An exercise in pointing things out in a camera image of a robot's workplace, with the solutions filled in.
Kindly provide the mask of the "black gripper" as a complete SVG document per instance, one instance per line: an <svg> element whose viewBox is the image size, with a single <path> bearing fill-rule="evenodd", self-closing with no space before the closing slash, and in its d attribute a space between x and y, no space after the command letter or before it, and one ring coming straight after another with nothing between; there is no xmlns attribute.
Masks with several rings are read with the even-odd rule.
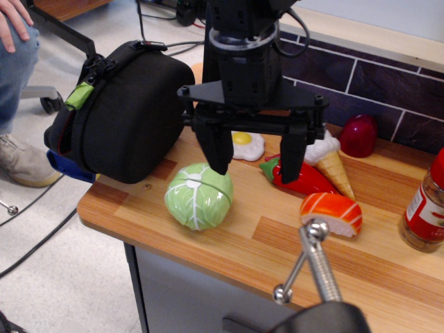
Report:
<svg viewBox="0 0 444 333"><path fill-rule="evenodd" d="M294 87L282 76L279 30L235 35L210 29L208 51L215 57L216 78L178 90L184 118L194 132L211 169L228 172L233 158L231 130L279 135L282 183L299 178L306 145L322 139L321 95Z"/></svg>

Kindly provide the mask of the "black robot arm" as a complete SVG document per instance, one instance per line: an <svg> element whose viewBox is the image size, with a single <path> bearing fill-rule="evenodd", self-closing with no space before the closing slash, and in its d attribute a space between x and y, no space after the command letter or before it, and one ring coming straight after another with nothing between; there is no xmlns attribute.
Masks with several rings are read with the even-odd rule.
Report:
<svg viewBox="0 0 444 333"><path fill-rule="evenodd" d="M327 100L282 76L280 18L292 1L209 1L203 82L178 91L184 122L210 165L225 174L234 157L232 133L279 135L283 183L298 179L306 147L325 133Z"/></svg>

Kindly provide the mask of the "person's hand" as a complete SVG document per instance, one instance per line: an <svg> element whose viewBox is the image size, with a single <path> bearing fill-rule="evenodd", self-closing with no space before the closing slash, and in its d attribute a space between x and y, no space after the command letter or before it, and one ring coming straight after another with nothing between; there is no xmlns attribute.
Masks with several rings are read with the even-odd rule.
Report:
<svg viewBox="0 0 444 333"><path fill-rule="evenodd" d="M33 26L33 20L23 3L19 0L0 0L1 6L1 42L8 53L15 52L10 25L22 41L31 39L25 26Z"/></svg>

